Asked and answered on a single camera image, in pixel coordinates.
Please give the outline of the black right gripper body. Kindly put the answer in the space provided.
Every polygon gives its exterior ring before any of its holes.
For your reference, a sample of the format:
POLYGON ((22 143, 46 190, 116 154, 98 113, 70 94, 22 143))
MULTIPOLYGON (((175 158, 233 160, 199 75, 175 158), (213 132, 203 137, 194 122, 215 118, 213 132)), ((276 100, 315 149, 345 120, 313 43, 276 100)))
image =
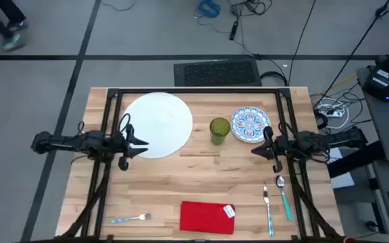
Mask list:
POLYGON ((289 143, 284 135, 278 136, 275 140, 273 139, 273 135, 274 133, 271 126, 264 127, 263 136, 265 139, 264 146, 266 150, 266 158, 274 162, 274 173, 279 173, 282 171, 283 166, 278 157, 286 155, 289 143))

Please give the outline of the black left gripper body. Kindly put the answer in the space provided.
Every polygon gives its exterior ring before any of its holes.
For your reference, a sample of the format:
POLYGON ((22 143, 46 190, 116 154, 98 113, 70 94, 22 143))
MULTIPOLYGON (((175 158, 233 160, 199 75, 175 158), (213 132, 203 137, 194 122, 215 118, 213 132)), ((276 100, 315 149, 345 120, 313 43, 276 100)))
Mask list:
POLYGON ((125 129, 126 135, 120 133, 116 135, 113 139, 115 151, 117 153, 123 153, 123 155, 119 158, 118 167, 122 171, 127 171, 129 167, 129 159, 133 158, 133 149, 130 146, 132 139, 134 138, 134 128, 131 124, 128 124, 125 129))

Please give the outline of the blue orange patterned plate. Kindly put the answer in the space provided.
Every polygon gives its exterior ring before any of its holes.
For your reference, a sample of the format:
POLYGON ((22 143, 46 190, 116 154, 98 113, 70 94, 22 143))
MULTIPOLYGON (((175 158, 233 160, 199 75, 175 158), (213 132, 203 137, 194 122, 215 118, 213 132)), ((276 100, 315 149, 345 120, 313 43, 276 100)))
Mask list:
POLYGON ((242 107, 231 116, 231 131, 237 139, 247 143, 263 142, 263 129, 270 126, 270 119, 257 107, 242 107))

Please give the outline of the round white woven placemat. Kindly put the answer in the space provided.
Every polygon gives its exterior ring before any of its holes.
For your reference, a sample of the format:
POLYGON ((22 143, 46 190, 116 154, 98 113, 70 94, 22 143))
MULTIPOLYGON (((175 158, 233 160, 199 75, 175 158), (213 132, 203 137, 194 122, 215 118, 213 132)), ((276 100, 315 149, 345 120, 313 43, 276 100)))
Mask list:
POLYGON ((135 99, 124 113, 130 114, 134 136, 148 143, 140 154, 146 159, 166 157, 188 141, 193 118, 188 105, 175 95, 152 92, 135 99))

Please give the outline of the knife with patterned teal handle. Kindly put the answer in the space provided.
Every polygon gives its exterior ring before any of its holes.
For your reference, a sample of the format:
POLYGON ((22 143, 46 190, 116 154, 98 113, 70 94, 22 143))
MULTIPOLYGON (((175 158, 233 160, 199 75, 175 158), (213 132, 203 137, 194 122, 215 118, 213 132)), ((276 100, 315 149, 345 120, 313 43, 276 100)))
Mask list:
POLYGON ((263 184, 263 199, 265 201, 266 207, 267 207, 267 221, 268 221, 268 231, 270 238, 274 237, 274 227, 273 227, 273 220, 271 216, 271 208, 269 203, 269 196, 267 191, 267 184, 263 184))

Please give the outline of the spoon with teal handle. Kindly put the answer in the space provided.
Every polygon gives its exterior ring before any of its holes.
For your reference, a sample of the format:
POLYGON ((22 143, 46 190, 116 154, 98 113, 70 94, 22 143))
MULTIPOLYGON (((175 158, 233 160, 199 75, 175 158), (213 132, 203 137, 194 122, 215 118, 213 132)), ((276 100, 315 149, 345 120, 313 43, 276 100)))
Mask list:
POLYGON ((284 209, 285 209, 285 212, 286 212, 286 218, 289 221, 293 221, 292 211, 291 211, 290 205, 288 203, 288 199, 287 199, 285 191, 284 191, 285 181, 284 181, 284 178, 281 175, 277 175, 276 176, 276 185, 280 189, 280 193, 281 193, 281 196, 282 196, 284 209))

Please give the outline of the red cloth napkin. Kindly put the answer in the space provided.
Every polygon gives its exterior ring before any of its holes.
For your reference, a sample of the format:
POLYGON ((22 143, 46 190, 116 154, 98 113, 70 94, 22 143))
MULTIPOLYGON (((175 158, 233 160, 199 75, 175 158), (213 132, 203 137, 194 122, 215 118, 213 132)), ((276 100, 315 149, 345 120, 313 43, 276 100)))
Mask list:
POLYGON ((180 230, 214 234, 233 234, 235 218, 228 218, 223 207, 232 204, 182 201, 180 230))

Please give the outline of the green glass tumbler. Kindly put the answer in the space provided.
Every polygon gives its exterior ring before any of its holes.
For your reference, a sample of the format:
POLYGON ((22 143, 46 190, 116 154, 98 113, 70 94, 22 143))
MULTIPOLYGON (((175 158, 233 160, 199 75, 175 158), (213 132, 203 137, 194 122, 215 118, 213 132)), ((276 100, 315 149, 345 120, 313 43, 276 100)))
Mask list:
POLYGON ((231 125, 227 119, 217 117, 211 121, 209 129, 211 132, 211 142, 214 145, 221 145, 229 134, 231 125))

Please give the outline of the white power strip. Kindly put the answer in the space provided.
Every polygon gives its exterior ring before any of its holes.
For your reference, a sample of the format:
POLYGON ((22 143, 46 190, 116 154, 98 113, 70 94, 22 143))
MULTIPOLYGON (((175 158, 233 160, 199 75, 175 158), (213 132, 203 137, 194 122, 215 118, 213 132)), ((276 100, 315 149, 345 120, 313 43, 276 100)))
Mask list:
POLYGON ((339 106, 330 106, 329 104, 326 106, 318 106, 317 110, 326 117, 342 117, 346 113, 344 108, 339 106))

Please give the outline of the white paper sheet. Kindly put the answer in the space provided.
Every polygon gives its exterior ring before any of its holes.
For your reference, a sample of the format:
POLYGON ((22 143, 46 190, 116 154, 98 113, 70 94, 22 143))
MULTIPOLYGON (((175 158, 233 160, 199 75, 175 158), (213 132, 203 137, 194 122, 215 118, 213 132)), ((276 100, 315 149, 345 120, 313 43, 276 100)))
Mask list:
MULTIPOLYGON (((331 163, 334 163, 335 161, 337 161, 341 158, 342 158, 342 154, 341 154, 339 148, 332 148, 330 150, 330 160, 328 161, 328 165, 331 163)), ((353 178, 349 172, 342 174, 340 176, 337 176, 335 178, 331 178, 331 184, 332 184, 333 189, 345 188, 345 187, 355 185, 353 178)))

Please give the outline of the black perforated floor mat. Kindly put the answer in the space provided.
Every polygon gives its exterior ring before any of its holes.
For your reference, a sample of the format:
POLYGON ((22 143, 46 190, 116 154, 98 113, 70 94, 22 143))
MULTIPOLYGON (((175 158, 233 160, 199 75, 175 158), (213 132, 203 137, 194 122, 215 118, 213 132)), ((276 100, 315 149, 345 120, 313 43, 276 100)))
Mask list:
POLYGON ((175 86, 262 86, 252 59, 174 64, 175 86))

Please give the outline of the black device with blue light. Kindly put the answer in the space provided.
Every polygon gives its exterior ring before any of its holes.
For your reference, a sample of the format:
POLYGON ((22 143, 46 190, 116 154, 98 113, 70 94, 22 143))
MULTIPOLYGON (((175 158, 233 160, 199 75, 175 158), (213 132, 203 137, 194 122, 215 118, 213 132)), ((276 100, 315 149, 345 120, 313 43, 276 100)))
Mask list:
POLYGON ((385 103, 389 102, 389 72, 375 66, 367 67, 369 74, 363 84, 363 90, 372 97, 385 103))

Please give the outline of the black power strip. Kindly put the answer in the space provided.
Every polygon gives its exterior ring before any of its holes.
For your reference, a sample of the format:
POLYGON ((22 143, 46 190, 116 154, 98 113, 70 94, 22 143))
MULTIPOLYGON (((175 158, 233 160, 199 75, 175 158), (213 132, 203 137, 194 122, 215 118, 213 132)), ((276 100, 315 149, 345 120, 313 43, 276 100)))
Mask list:
POLYGON ((230 32, 230 35, 229 35, 229 40, 232 41, 234 40, 235 38, 235 35, 236 35, 236 31, 237 31, 237 28, 238 28, 238 20, 234 21, 233 25, 232 25, 232 29, 231 29, 231 32, 230 32))

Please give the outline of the person's shoe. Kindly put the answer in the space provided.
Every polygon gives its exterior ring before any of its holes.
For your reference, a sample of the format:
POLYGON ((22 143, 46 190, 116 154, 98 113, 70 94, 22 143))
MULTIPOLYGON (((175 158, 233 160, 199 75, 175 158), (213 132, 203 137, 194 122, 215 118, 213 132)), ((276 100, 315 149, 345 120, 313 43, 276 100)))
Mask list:
POLYGON ((15 33, 11 38, 3 41, 1 48, 4 51, 13 51, 24 46, 24 38, 20 33, 15 33))
POLYGON ((17 32, 17 31, 26 29, 27 27, 28 27, 28 23, 27 23, 26 20, 21 21, 21 22, 16 22, 16 23, 11 23, 10 22, 7 25, 8 30, 11 31, 11 32, 17 32))

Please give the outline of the black aluminium table frame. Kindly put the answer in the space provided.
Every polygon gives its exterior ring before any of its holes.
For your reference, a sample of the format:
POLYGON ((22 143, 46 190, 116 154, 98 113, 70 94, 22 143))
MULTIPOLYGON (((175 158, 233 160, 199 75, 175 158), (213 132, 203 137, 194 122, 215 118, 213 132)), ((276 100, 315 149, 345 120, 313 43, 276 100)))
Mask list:
POLYGON ((316 131, 306 88, 173 89, 189 107, 193 127, 188 142, 161 159, 135 157, 127 171, 111 164, 102 238, 116 240, 288 240, 299 235, 297 221, 286 218, 272 162, 251 153, 252 145, 228 135, 222 145, 211 143, 209 124, 230 118, 241 107, 262 109, 271 123, 286 120, 295 130, 316 131), (274 237, 270 238, 263 184, 267 184, 274 237), (230 203, 236 208, 234 233, 208 234, 180 230, 182 201, 230 203), (150 213, 149 220, 110 223, 112 219, 150 213))

